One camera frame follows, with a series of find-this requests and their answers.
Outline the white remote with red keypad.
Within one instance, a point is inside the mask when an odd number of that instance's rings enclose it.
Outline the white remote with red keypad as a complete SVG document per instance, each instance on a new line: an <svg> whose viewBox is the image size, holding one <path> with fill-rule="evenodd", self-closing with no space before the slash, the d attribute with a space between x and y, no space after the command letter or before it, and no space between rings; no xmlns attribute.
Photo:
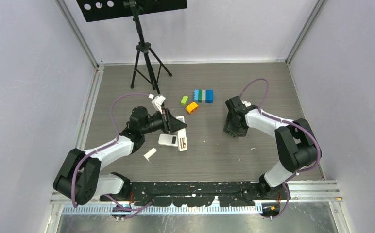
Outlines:
<svg viewBox="0 0 375 233"><path fill-rule="evenodd" d="M160 134L158 144L162 146L178 147L177 136L172 134Z"/></svg>

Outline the white air conditioner remote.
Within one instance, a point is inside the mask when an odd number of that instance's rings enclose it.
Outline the white air conditioner remote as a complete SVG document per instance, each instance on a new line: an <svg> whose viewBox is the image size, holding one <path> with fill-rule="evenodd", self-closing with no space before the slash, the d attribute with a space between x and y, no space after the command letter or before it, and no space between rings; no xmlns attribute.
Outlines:
<svg viewBox="0 0 375 233"><path fill-rule="evenodd" d="M188 149L186 129L183 128L183 129L178 130L176 136L177 136L178 150L180 152L186 151Z"/></svg>

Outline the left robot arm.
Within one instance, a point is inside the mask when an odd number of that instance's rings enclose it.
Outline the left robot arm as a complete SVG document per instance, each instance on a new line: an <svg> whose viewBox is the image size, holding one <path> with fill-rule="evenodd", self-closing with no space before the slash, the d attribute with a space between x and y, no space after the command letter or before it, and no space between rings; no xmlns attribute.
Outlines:
<svg viewBox="0 0 375 233"><path fill-rule="evenodd" d="M112 141L90 150L70 150L54 179L53 189L69 198L74 206L85 205L99 195L127 200L131 193L129 179L116 172L101 175L100 171L138 151L146 134L156 131L174 133L186 127L187 124L174 117L167 108L161 107L150 115L147 108L135 107L124 130Z"/></svg>

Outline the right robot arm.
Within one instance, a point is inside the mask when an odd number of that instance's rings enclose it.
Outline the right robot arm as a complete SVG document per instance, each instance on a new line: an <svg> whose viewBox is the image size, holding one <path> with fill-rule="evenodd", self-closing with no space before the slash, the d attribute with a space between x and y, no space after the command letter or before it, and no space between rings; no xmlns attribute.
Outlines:
<svg viewBox="0 0 375 233"><path fill-rule="evenodd" d="M225 133L245 137L248 129L256 129L276 141L279 161L259 178L261 197L272 199L282 183L318 165L322 152L305 119L290 120L269 114L239 96L228 99L225 105L228 109Z"/></svg>

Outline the long white battery cover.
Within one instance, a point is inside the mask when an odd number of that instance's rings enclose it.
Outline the long white battery cover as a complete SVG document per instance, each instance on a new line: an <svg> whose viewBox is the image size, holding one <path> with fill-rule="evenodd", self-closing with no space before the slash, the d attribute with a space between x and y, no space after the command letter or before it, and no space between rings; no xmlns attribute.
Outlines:
<svg viewBox="0 0 375 233"><path fill-rule="evenodd" d="M146 152L146 153L143 155L143 157L144 157L147 161L149 161L150 158L151 158L156 152L157 152L157 149L156 149L156 148L152 148L152 149L150 149L148 152Z"/></svg>

